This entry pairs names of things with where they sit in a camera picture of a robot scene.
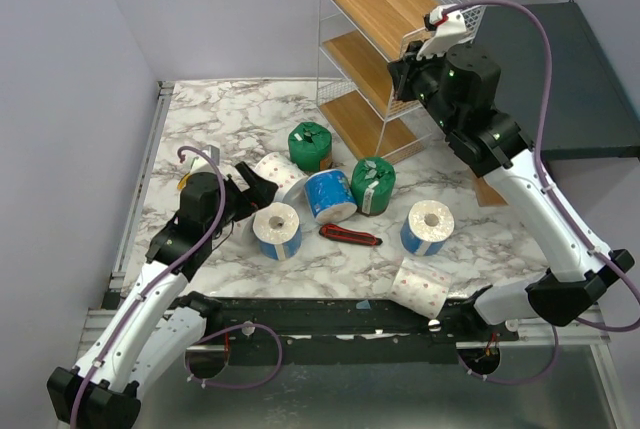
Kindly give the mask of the white wire wooden shelf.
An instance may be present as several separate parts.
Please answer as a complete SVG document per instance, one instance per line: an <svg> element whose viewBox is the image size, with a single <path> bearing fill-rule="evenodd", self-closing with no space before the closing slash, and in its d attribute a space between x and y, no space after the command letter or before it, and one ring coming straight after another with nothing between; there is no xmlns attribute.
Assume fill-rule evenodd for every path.
<svg viewBox="0 0 640 429"><path fill-rule="evenodd" d="M319 0L317 69L338 80L317 84L316 104L358 159L395 164L436 136L418 103L395 100L387 64L428 38L424 16L440 4L470 0Z"/></svg>

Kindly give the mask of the green roll back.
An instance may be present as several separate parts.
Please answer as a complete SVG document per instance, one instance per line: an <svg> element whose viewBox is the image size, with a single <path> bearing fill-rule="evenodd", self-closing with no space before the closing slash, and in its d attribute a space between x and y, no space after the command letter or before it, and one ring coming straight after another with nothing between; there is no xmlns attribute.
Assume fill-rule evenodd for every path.
<svg viewBox="0 0 640 429"><path fill-rule="evenodd" d="M327 170L332 164L332 135L315 122L298 124L288 136L290 160L304 172Z"/></svg>

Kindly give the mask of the green roll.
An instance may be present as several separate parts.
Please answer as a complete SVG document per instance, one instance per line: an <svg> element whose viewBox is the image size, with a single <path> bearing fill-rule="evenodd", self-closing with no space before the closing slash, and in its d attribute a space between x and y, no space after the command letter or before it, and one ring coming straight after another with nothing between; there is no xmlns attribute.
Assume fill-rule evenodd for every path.
<svg viewBox="0 0 640 429"><path fill-rule="evenodd" d="M360 159L351 177L351 192L358 211L365 216L384 213L390 203L395 182L395 169L385 159Z"/></svg>
<svg viewBox="0 0 640 429"><path fill-rule="evenodd" d="M315 122L298 124L288 136L290 160L304 172L327 170L332 164L332 135Z"/></svg>

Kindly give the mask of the green roll front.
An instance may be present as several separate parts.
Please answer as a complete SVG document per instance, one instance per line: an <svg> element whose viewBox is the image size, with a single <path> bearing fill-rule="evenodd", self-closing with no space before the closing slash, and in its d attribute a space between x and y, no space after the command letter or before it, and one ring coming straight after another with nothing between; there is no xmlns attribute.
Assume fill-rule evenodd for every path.
<svg viewBox="0 0 640 429"><path fill-rule="evenodd" d="M360 159L351 177L351 192L358 211L365 216L384 213L390 203L395 182L395 169L385 159Z"/></svg>

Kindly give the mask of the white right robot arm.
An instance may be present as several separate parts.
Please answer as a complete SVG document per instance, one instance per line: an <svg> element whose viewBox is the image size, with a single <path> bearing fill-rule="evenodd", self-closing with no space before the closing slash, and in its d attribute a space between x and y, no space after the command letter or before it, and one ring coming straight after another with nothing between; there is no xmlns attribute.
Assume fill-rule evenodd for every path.
<svg viewBox="0 0 640 429"><path fill-rule="evenodd" d="M515 211L542 250L548 268L532 282L482 289L460 328L480 341L508 319L540 317L564 327L578 322L634 265L626 249L597 237L535 165L534 144L495 106L501 69L473 43L419 59L420 42L388 63L395 99L418 102L434 119L454 154Z"/></svg>

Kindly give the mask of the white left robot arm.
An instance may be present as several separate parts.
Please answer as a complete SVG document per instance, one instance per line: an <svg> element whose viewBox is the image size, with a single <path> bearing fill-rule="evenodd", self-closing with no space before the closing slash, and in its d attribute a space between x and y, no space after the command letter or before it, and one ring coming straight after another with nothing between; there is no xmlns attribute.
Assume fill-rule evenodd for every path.
<svg viewBox="0 0 640 429"><path fill-rule="evenodd" d="M188 177L178 210L153 237L134 287L101 336L71 369L50 375L47 390L59 421L73 428L133 427L145 394L187 347L220 336L219 303L181 293L224 227L267 207L278 190L246 163L236 169L245 190L217 170Z"/></svg>

